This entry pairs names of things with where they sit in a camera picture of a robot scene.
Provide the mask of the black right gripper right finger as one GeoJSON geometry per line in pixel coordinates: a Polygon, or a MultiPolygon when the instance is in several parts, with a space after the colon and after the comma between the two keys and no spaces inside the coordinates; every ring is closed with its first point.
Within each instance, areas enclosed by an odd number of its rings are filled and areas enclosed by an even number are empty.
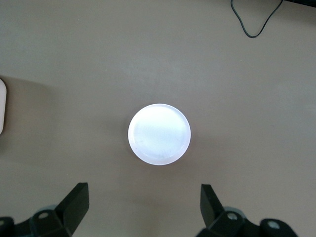
{"type": "Polygon", "coordinates": [[[296,237],[285,222],[266,218],[259,225],[250,222],[245,214],[233,207],[224,207],[209,184],[200,188],[200,211],[205,223],[198,237],[296,237]]]}

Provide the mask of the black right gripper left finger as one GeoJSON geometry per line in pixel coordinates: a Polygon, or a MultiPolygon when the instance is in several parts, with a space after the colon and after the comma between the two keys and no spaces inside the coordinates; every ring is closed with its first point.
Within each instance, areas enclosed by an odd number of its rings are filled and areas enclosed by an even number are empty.
{"type": "Polygon", "coordinates": [[[89,209],[87,183],[78,183],[53,209],[43,209],[29,219],[14,223],[8,216],[0,218],[2,237],[71,237],[89,209]]]}

